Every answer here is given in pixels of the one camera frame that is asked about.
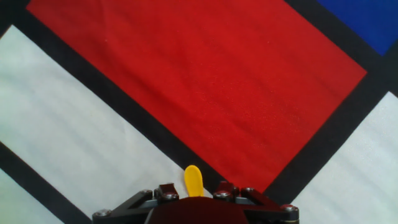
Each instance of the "fabric surface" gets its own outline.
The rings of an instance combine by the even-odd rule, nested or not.
[[[62,223],[2,170],[0,170],[0,211],[3,223]]]
[[[395,223],[398,98],[388,93],[292,202],[302,223]]]
[[[381,55],[398,39],[398,1],[318,1]]]
[[[365,74],[282,1],[28,9],[223,177],[261,191]]]
[[[207,197],[227,180],[301,223],[395,223],[396,9],[0,1],[0,223],[89,224],[169,182],[186,197],[191,164]]]
[[[87,216],[183,170],[15,27],[0,41],[0,139]]]

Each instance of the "blue rectangle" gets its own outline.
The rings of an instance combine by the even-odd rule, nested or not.
[[[381,55],[398,39],[398,0],[317,1]]]

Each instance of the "black mechanical arm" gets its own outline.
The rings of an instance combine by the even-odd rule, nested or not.
[[[93,224],[299,224],[299,209],[279,206],[257,190],[221,182],[213,198],[180,199],[174,184],[141,190],[114,210],[93,214]]]

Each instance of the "black stripe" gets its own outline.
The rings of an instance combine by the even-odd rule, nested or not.
[[[91,220],[52,187],[22,159],[0,142],[0,169],[14,179],[64,223],[89,224]]]
[[[0,1],[0,38],[29,1]],[[83,212],[0,142],[0,169],[64,223],[91,223]]]
[[[29,0],[0,0],[0,38],[11,26],[16,12],[24,9],[28,3]]]
[[[47,55],[100,97],[181,168],[196,165],[203,173],[204,187],[214,192],[224,178],[202,160],[116,84],[76,53],[29,11],[23,11],[14,25]]]
[[[341,50],[370,72],[382,57],[316,0],[285,0]]]
[[[398,96],[398,42],[387,51],[382,63],[360,81],[264,194],[279,204],[291,203],[388,91]]]

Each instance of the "bolt head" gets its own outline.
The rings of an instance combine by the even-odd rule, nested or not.
[[[162,195],[162,197],[163,197],[164,199],[167,199],[167,200],[173,200],[173,199],[177,199],[177,198],[178,198],[178,195],[175,194],[175,193],[172,193],[172,192],[166,192],[166,193],[164,193],[164,194]]]
[[[282,205],[280,208],[286,212],[293,212],[293,211],[299,210],[299,208],[297,208],[296,206],[293,206],[293,205]]]
[[[95,212],[93,214],[93,216],[95,216],[95,217],[107,217],[107,216],[110,216],[111,213],[112,213],[111,210],[104,208],[104,209],[101,209],[101,210]]]
[[[250,192],[250,191],[253,191],[254,188],[252,188],[252,187],[245,187],[245,188],[243,188],[242,190],[247,191],[247,192]]]
[[[231,193],[229,193],[225,190],[220,190],[220,191],[214,193],[214,196],[218,197],[218,198],[226,198],[226,197],[229,197],[230,195],[231,195]]]
[[[151,191],[151,190],[148,190],[148,189],[145,189],[145,190],[141,190],[140,193],[151,194],[152,191]]]

